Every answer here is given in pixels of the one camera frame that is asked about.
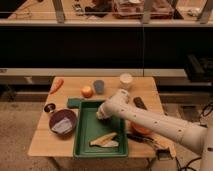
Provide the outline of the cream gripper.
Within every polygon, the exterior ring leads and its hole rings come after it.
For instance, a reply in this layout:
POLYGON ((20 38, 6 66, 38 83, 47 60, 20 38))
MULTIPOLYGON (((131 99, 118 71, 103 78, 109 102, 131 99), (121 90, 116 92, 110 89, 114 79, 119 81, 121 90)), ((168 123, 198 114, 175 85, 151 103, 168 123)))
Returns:
POLYGON ((96 117, 99 120, 109 119, 111 117, 111 114, 107 111, 106 105, 104 103, 99 106, 96 112, 96 117))

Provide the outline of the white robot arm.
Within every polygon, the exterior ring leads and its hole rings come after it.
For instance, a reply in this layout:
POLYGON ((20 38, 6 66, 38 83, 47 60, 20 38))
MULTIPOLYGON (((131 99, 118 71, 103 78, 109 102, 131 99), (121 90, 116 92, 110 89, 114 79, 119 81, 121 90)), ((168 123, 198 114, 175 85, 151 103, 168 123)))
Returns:
POLYGON ((98 108, 97 118, 107 119, 112 115, 134 122, 164 136, 202 158, 199 171, 213 171, 213 126, 202 127, 195 123, 156 114, 129 104, 129 92, 119 89, 98 108))

